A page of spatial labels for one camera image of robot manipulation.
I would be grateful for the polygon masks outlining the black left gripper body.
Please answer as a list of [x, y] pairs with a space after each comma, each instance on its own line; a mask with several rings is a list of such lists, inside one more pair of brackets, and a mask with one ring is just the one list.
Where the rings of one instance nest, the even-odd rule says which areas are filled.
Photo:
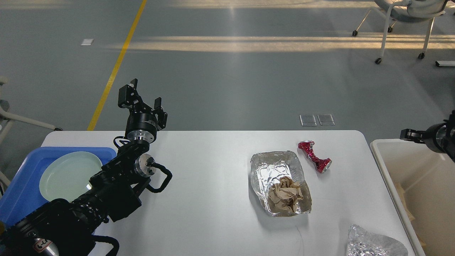
[[125, 138], [130, 141], [144, 140], [151, 144], [156, 141], [157, 133], [166, 128], [167, 118], [167, 112], [161, 107], [150, 112], [130, 111]]

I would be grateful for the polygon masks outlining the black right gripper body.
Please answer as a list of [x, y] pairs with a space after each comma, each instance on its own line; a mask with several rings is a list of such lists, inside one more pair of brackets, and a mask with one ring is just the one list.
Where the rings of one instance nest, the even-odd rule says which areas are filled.
[[452, 154], [452, 124], [440, 123], [423, 133], [424, 144], [433, 152]]

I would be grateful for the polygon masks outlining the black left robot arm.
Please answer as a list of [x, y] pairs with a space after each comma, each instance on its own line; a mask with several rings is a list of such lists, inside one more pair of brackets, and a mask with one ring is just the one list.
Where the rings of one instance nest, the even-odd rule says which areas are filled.
[[119, 89], [118, 106], [129, 110], [117, 155], [89, 179], [91, 188], [68, 202], [54, 199], [37, 208], [1, 235], [2, 256], [88, 256], [97, 243], [120, 249], [117, 239], [95, 235], [102, 223], [122, 220], [141, 205], [144, 190], [164, 191], [172, 173], [148, 154], [157, 132], [166, 127], [161, 98], [150, 107], [138, 94], [138, 80]]

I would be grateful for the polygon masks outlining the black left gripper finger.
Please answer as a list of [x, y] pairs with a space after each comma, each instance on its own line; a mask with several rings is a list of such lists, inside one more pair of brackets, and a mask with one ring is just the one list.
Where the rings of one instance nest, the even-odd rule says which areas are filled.
[[161, 105], [161, 97], [158, 97], [154, 101], [153, 114], [156, 117], [158, 123], [166, 123], [168, 118], [168, 113], [164, 111]]
[[128, 109], [130, 112], [145, 112], [146, 107], [143, 99], [138, 94], [138, 79], [122, 86], [118, 90], [118, 107]]

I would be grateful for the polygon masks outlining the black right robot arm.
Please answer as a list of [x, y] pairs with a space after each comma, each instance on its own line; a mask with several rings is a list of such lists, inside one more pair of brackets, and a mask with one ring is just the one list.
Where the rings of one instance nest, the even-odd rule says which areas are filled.
[[446, 154], [455, 161], [455, 110], [442, 123], [430, 126], [427, 130], [403, 129], [400, 139], [416, 144], [424, 144], [435, 153]]

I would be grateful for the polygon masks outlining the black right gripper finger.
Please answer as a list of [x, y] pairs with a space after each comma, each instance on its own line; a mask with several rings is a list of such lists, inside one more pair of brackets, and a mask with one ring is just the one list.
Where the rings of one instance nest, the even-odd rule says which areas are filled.
[[400, 132], [400, 140], [414, 142], [416, 144], [424, 144], [423, 130], [403, 129]]

